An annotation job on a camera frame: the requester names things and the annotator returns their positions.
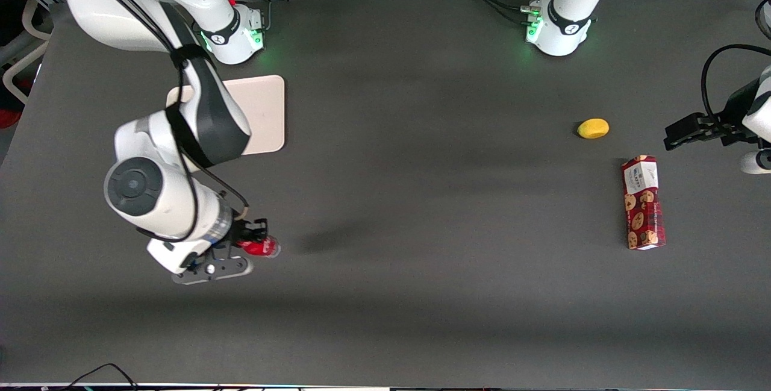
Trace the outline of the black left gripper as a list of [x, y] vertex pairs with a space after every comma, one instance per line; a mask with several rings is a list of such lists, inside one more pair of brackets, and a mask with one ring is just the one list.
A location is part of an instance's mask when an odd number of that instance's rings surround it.
[[704, 113], [692, 113], [679, 121], [679, 124], [671, 124], [664, 128], [664, 148], [672, 151], [683, 144], [694, 141], [710, 141], [720, 139], [722, 146], [731, 146], [737, 142], [762, 146], [762, 139], [744, 127], [743, 119], [749, 113], [755, 95], [760, 86], [760, 79], [756, 78], [733, 92], [725, 103], [725, 107], [719, 113], [714, 113], [708, 100], [706, 80], [702, 80], [702, 102]]

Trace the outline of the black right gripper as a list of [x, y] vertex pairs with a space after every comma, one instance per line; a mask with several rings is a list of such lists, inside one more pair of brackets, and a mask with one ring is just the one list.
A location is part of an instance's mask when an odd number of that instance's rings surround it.
[[231, 253], [239, 250], [245, 253], [257, 253], [268, 237], [268, 220], [259, 218], [254, 221], [234, 221], [231, 231], [225, 238], [226, 250]]

